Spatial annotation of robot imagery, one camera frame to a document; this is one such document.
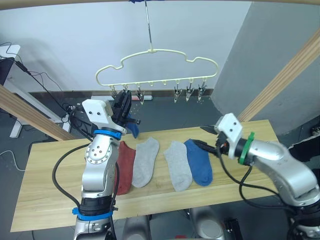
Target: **white desk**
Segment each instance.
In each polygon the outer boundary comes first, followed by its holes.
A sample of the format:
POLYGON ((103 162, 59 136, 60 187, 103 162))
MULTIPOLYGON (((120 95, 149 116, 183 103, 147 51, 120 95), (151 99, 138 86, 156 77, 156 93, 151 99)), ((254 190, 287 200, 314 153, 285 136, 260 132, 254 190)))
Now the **white desk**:
MULTIPOLYGON (((8 45, 7 46, 0 46, 0 55, 2 57, 14 58, 16 61, 20 61, 19 57, 16 55, 16 54, 18 54, 18 52, 20 50, 20 46, 19 45, 11 45, 9 50, 7 51, 8 47, 9 47, 8 45)), ((51 121, 53 121, 54 123, 62 123, 61 118, 58 115, 56 115, 53 111, 51 111, 49 108, 47 108, 41 102, 39 102, 36 98, 34 98, 30 93, 24 91, 18 84, 15 83, 14 72, 15 72, 16 68, 18 68, 18 67, 15 64, 13 64, 3 86, 6 89, 8 89, 10 92, 18 94, 20 97, 22 97, 24 100, 26 100, 29 104, 31 104, 36 109, 38 109, 40 112, 42 112, 43 114, 48 116, 49 119, 51 121)), ((20 131, 21 131, 23 125, 27 125, 27 123, 21 119, 17 119, 17 121, 15 121, 15 124, 12 128, 10 138, 17 138, 20 134, 20 131)), ((69 123, 68 122, 64 123, 62 128, 64 130, 66 130, 67 132, 69 132, 70 131, 69 123)))

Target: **wooden beam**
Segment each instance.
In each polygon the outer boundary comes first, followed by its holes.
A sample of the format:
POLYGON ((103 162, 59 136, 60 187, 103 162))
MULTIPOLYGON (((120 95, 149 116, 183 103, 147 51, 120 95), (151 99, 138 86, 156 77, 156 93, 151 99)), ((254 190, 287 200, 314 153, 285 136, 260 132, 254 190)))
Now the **wooden beam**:
MULTIPOLYGON (((47 6, 58 4, 78 4, 78 3, 97 3, 97 2, 128 2, 128 0, 0 0, 0 10, 17 9, 35 6, 47 6)), ((256 2, 274 3, 295 3, 320 5, 320 0, 256 0, 256 2)))
POLYGON ((0 85, 0 108, 58 141, 75 139, 69 132, 47 119, 2 85, 0 85))
POLYGON ((260 92, 260 94, 238 116, 242 122, 247 122, 270 103, 320 55, 320 28, 308 40, 303 48, 288 62, 275 78, 260 92))

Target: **blue sock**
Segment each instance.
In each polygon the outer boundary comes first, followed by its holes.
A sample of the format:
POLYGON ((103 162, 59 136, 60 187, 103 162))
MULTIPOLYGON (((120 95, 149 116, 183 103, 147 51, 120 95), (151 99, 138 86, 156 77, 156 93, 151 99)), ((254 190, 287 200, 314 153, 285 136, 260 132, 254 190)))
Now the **blue sock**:
POLYGON ((198 147, 191 139, 184 144, 194 181, 201 186, 208 186, 213 180, 208 152, 198 147))
POLYGON ((131 133, 132 133, 132 135, 133 135, 133 137, 134 137, 135 139, 138 137, 138 135, 139 135, 139 128, 138 128, 137 124, 132 123, 132 122, 129 122, 129 123, 126 124, 126 128, 127 128, 127 129, 130 129, 130 131, 131 131, 131 133))

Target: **floor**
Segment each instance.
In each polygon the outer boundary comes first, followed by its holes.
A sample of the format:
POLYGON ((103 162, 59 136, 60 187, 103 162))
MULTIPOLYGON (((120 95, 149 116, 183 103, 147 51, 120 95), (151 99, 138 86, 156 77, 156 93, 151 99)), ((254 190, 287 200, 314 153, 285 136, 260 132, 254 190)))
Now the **floor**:
MULTIPOLYGON (((83 100, 81 98, 64 99, 64 102, 76 104, 81 103, 83 100)), ((43 101, 43 103, 58 115, 61 116, 63 114, 50 99, 43 101)), ((155 97, 153 101, 145 101, 144 105, 140 105, 139 102, 133 102, 131 114, 133 118, 141 119, 141 125, 139 126, 141 132, 212 125, 221 116, 208 96, 203 97, 200 102, 196 97, 191 97, 188 103, 181 98, 176 104, 174 104, 172 97, 155 97)), ((84 113, 80 113, 78 116, 84 120, 87 119, 84 113)), ((280 135, 278 136, 279 141, 286 146, 299 142, 310 136, 310 127, 319 121, 319 117, 315 118, 287 134, 280 135)), ((12 150, 18 166, 22 169, 27 164, 28 148, 32 142, 53 141, 50 137, 31 126, 23 127, 19 138, 9 138, 15 120, 6 114, 0 113, 0 122, 0 153, 5 150, 12 150)), ((73 130, 71 133, 79 138, 82 137, 73 130)), ((320 161, 314 161, 310 165, 320 168, 320 161)), ((33 239, 31 231, 10 232, 23 174, 23 172, 15 169, 12 157, 9 154, 6 153, 0 156, 0 192, 2 193, 0 198, 0 213, 2 217, 0 240, 33 239)), ((256 201, 261 204, 270 204, 275 202, 275 198, 263 197, 256 201)), ((242 201, 213 205, 212 208, 222 220, 225 218, 237 218, 245 240, 285 239, 288 227, 285 214, 282 211, 256 209, 242 201)), ((124 219, 115 221, 115 231, 119 240, 122 238, 124 223, 124 219)), ((150 227, 153 240, 172 239, 176 235, 186 235, 187 237, 195 235, 183 211, 155 214, 150 222, 150 227)), ((73 233, 74 226, 36 230, 34 231, 34 239, 71 240, 73 233)))

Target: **sock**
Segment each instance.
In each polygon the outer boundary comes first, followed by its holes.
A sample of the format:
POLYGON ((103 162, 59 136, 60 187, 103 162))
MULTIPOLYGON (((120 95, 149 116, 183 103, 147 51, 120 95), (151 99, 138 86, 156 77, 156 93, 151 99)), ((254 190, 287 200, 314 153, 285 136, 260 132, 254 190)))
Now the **sock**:
POLYGON ((213 180, 208 152, 198 147, 191 139, 184 144, 194 181, 201 186, 208 186, 213 180))
POLYGON ((159 142, 153 137, 136 145, 132 178, 132 185, 136 188, 142 188, 150 182, 158 151, 159 142))
POLYGON ((133 135, 133 137, 134 137, 135 139, 138 137, 138 135, 139 135, 139 128, 138 128, 138 125, 137 125, 137 124, 132 123, 132 122, 128 122, 128 123, 126 124, 126 128, 127 128, 127 129, 130 129, 130 131, 131 131, 131 133, 132 133, 132 135, 133 135))
POLYGON ((186 190, 192 183, 186 146, 181 142, 172 141, 170 147, 163 154, 168 163, 170 178, 175 191, 186 190))
MULTIPOLYGON (((127 146, 124 141, 119 145, 119 157, 117 163, 119 165, 119 186, 116 195, 123 195, 129 192, 133 176, 134 160, 136 150, 127 146)), ((117 171, 115 171, 115 180, 117 179, 117 171)))

